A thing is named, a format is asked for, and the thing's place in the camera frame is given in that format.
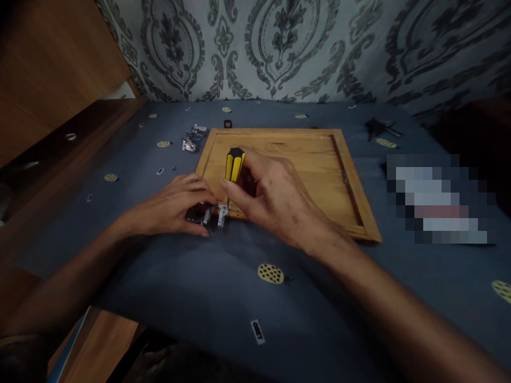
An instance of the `yellow screwdriver handle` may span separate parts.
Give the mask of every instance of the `yellow screwdriver handle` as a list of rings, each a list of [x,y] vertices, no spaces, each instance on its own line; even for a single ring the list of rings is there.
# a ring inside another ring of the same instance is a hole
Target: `yellow screwdriver handle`
[[[236,182],[240,176],[245,152],[240,148],[231,148],[227,154],[227,163],[225,165],[225,178],[229,181]]]

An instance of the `blue tablecloth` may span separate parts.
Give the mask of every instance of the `blue tablecloth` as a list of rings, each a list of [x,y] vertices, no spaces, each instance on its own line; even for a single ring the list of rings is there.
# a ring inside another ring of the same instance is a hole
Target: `blue tablecloth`
[[[232,112],[223,112],[223,106]],[[230,119],[234,128],[342,129],[383,237],[382,244],[364,250],[511,370],[511,305],[491,288],[494,280],[511,282],[510,220],[495,209],[496,246],[416,244],[414,232],[405,231],[395,206],[387,202],[380,164],[396,149],[368,142],[364,123],[372,116],[396,121],[395,128],[405,135],[381,137],[396,142],[399,153],[444,150],[401,109],[348,106],[147,104],[99,153],[81,193],[17,263],[48,278],[120,213],[176,175],[193,172],[200,154],[181,149],[181,138],[193,124],[220,128]],[[158,117],[150,119],[151,113]],[[308,118],[297,119],[297,114]],[[158,148],[159,141],[174,144]],[[156,175],[160,168],[163,173]],[[107,173],[119,180],[105,181]],[[291,276],[290,285],[260,279],[257,267],[262,263]],[[394,379],[385,353],[327,270],[248,222],[231,221],[209,239],[161,235],[139,240],[97,303],[280,381]],[[266,339],[263,345],[257,344],[250,325],[255,319]]]

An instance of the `patterned wallpaper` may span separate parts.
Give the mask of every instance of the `patterned wallpaper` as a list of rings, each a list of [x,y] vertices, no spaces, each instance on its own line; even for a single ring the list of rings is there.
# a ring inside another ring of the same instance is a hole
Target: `patterned wallpaper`
[[[154,101],[351,100],[421,119],[511,89],[510,0],[96,0]]]

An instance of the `white tag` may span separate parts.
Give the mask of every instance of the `white tag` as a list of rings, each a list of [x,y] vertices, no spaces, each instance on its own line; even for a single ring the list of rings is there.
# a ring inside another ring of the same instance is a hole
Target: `white tag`
[[[257,319],[250,322],[250,327],[252,327],[257,344],[260,346],[266,343],[265,337],[262,334],[261,326],[259,326],[259,321]]]

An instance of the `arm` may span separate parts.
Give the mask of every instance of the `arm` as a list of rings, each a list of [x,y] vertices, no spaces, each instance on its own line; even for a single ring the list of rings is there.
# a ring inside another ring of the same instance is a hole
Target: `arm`
[[[105,283],[134,235],[187,232],[207,237],[206,228],[184,218],[186,211],[201,201],[217,203],[202,178],[195,174],[176,177],[161,192],[120,216],[34,291],[0,331],[0,338],[69,330]]]
[[[244,165],[257,182],[256,197],[223,180],[228,197],[251,221],[326,265],[365,311],[411,380],[510,381],[487,353],[406,290],[330,221],[289,160],[243,149]]]

